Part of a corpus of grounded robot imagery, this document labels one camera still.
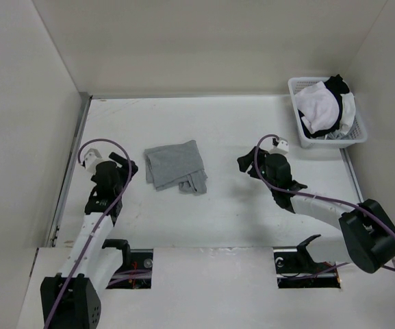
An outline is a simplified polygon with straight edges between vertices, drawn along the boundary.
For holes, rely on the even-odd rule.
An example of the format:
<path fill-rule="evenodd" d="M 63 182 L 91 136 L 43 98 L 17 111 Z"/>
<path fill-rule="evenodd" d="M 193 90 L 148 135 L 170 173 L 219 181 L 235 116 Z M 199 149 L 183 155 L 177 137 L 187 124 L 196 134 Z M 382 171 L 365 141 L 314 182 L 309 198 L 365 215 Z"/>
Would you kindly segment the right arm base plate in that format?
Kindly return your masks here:
<path fill-rule="evenodd" d="M 315 234 L 297 246 L 273 249 L 277 286 L 280 289 L 341 288 L 337 269 L 324 272 L 334 264 L 317 263 L 307 251 L 307 246 L 318 237 L 320 235 Z"/>

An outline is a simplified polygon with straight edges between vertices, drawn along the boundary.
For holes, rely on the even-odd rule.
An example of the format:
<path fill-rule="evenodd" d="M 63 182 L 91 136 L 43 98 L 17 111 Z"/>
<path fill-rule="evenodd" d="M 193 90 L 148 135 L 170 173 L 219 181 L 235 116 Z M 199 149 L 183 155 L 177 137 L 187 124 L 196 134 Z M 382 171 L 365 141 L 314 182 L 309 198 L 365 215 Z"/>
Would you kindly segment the grey tank top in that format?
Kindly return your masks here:
<path fill-rule="evenodd" d="M 146 182 L 156 191 L 178 187 L 183 194 L 207 192 L 207 175 L 195 140 L 144 150 Z"/>

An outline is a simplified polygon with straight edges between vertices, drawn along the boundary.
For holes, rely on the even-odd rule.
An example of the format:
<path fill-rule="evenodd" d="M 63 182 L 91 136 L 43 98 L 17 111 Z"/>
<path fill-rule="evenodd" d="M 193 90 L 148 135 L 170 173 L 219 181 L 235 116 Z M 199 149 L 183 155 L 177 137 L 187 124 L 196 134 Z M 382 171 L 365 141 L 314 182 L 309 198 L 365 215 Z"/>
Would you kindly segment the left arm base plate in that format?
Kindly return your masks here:
<path fill-rule="evenodd" d="M 116 270 L 107 289 L 150 289 L 153 273 L 153 250 L 132 249 Z"/>

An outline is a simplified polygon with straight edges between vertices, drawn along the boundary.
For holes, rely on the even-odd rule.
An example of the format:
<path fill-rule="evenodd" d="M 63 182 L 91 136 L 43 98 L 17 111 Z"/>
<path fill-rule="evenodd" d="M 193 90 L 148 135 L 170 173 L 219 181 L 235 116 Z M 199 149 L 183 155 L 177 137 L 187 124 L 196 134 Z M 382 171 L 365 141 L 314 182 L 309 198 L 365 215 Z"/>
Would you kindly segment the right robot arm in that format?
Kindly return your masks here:
<path fill-rule="evenodd" d="M 237 159 L 239 170 L 261 180 L 278 207 L 327 223 L 342 233 L 348 261 L 366 273 L 374 273 L 395 257 L 395 225 L 379 202 L 359 204 L 307 192 L 293 179 L 285 155 L 258 147 Z"/>

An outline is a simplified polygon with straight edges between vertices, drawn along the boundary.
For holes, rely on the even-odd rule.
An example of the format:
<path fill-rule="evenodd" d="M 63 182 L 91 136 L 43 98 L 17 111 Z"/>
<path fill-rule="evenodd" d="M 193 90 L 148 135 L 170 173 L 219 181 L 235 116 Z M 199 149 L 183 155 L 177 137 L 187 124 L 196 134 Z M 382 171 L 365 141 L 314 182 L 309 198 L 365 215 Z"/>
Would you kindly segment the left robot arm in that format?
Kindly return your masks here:
<path fill-rule="evenodd" d="M 125 240 L 110 239 L 123 207 L 122 197 L 138 166 L 112 152 L 107 160 L 90 149 L 83 166 L 94 182 L 81 230 L 65 263 L 40 285 L 45 328 L 96 328 L 101 294 L 112 276 L 131 267 Z"/>

